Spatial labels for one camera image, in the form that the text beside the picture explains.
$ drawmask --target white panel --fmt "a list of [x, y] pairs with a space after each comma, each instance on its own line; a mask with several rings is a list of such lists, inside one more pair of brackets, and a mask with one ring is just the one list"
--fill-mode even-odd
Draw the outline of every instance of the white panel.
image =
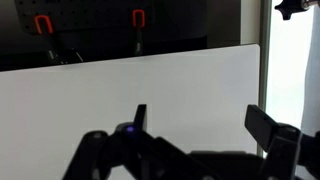
[[185, 152], [255, 153], [258, 81], [256, 45], [0, 73], [0, 179], [61, 179], [86, 132], [113, 133], [141, 103], [149, 133]]

